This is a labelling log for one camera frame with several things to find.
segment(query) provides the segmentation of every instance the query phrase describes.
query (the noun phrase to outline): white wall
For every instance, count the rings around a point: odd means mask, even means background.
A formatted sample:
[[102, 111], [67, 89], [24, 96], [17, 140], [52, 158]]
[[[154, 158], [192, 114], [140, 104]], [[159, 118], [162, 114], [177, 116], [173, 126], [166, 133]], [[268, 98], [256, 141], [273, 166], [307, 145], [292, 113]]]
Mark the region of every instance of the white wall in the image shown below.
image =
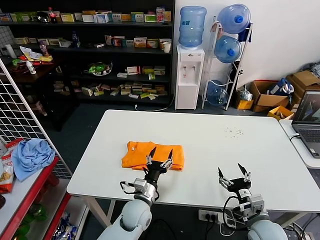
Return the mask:
[[[306, 63], [320, 61], [320, 0], [176, 0], [174, 44], [178, 43], [183, 6], [197, 5], [207, 9], [202, 37], [206, 50], [213, 16], [236, 3], [249, 8], [254, 23], [239, 87], [255, 79], [277, 80]], [[217, 63], [215, 67], [217, 73], [225, 69], [223, 63]]]

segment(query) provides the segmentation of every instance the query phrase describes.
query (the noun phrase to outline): blue cloth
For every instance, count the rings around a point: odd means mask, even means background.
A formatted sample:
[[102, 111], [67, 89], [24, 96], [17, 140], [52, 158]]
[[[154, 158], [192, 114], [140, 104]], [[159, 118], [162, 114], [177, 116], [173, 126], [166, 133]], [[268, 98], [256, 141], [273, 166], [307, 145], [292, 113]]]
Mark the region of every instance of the blue cloth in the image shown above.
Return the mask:
[[16, 177], [22, 182], [39, 169], [49, 166], [55, 154], [45, 140], [32, 138], [29, 141], [19, 142], [11, 154]]

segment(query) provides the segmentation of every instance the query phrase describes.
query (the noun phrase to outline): wire grid panel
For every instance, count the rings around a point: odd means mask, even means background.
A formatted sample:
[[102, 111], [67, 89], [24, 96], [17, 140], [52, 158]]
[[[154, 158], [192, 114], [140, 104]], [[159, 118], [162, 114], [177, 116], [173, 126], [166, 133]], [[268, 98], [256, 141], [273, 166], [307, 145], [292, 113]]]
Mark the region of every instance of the wire grid panel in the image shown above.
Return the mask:
[[29, 107], [1, 59], [0, 67], [0, 137], [5, 143], [17, 138], [46, 140], [59, 157], [52, 172], [58, 178], [71, 179], [72, 172]]

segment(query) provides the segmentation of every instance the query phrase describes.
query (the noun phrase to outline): folded shirt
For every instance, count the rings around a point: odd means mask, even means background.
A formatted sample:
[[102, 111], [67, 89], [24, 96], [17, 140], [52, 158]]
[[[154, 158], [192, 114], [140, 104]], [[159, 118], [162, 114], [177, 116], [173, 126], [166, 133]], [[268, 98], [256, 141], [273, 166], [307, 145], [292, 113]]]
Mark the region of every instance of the folded shirt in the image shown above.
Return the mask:
[[147, 168], [147, 156], [151, 150], [156, 147], [153, 156], [154, 161], [165, 162], [168, 159], [169, 153], [172, 151], [173, 165], [171, 169], [182, 171], [185, 165], [184, 150], [181, 145], [160, 145], [153, 142], [135, 142], [129, 141], [127, 143], [128, 152], [122, 158], [123, 168], [132, 168], [135, 170], [142, 170]]

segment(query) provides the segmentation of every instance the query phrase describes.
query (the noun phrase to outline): laptop screen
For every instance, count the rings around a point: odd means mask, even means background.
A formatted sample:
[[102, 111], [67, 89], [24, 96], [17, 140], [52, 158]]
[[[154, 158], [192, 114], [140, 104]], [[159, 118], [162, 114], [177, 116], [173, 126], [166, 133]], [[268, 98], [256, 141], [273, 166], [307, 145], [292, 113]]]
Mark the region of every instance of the laptop screen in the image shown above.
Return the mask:
[[293, 121], [320, 124], [320, 91], [305, 91]]

